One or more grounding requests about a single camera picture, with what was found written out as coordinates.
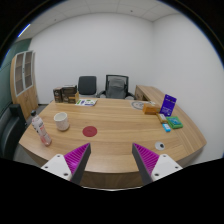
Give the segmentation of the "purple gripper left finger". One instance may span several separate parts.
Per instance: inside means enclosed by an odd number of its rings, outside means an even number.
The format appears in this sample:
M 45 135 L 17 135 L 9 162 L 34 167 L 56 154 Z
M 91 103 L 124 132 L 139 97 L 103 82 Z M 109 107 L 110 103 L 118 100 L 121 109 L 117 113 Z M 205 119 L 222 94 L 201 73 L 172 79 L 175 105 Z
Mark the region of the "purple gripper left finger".
M 56 154 L 42 169 L 79 185 L 91 154 L 91 145 L 84 144 L 66 155 Z

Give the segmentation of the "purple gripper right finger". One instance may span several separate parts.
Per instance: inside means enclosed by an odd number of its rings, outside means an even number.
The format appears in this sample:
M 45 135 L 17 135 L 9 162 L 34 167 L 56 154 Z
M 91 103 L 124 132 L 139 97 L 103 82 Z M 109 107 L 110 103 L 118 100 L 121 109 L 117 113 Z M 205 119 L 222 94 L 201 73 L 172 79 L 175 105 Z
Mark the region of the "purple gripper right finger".
M 182 169 L 167 154 L 155 152 L 137 144 L 132 144 L 132 154 L 139 169 L 143 185 L 147 185 Z

